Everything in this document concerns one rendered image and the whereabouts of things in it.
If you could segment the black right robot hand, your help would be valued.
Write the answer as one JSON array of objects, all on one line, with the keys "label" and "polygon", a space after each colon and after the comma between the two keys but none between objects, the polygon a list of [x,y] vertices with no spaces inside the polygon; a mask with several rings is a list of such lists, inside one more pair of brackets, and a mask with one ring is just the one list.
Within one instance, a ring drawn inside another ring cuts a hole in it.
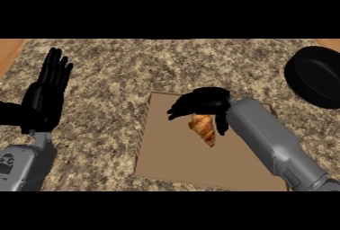
[{"label": "black right robot hand", "polygon": [[226,119],[229,107],[229,90],[220,87],[200,87],[177,98],[166,111],[168,119],[172,120],[190,114],[214,115],[215,130],[223,136],[229,130]]}]

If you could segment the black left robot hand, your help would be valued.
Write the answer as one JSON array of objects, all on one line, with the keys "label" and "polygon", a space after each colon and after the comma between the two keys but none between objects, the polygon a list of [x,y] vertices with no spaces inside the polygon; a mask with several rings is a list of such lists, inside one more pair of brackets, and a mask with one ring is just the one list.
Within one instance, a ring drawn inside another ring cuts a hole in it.
[{"label": "black left robot hand", "polygon": [[0,101],[0,125],[19,126],[22,134],[50,132],[59,124],[72,71],[72,63],[60,54],[60,49],[48,50],[38,79],[27,87],[20,104]]}]

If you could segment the golden brown croissant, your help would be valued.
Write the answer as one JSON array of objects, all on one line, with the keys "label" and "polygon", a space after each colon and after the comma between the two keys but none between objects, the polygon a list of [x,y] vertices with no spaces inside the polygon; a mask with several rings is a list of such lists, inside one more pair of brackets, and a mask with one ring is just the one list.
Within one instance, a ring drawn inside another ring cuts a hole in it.
[{"label": "golden brown croissant", "polygon": [[212,147],[215,145],[215,131],[211,117],[208,115],[192,114],[189,128],[199,135],[203,143]]}]

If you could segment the brown wooden tray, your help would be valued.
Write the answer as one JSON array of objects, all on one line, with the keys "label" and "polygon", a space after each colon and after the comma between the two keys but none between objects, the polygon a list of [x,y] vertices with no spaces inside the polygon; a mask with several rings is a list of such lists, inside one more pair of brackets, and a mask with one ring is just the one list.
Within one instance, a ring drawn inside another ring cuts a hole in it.
[{"label": "brown wooden tray", "polygon": [[166,110],[175,93],[150,93],[138,134],[134,175],[226,190],[285,191],[233,131],[215,135],[208,146],[189,129],[190,117],[169,120]]}]

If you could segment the black pot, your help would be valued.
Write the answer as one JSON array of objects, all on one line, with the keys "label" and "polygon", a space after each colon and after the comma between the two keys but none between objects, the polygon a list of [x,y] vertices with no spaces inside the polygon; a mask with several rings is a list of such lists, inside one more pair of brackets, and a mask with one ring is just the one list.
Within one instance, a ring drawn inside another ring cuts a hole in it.
[{"label": "black pot", "polygon": [[323,109],[340,109],[340,52],[308,46],[297,50],[283,67],[294,93]]}]

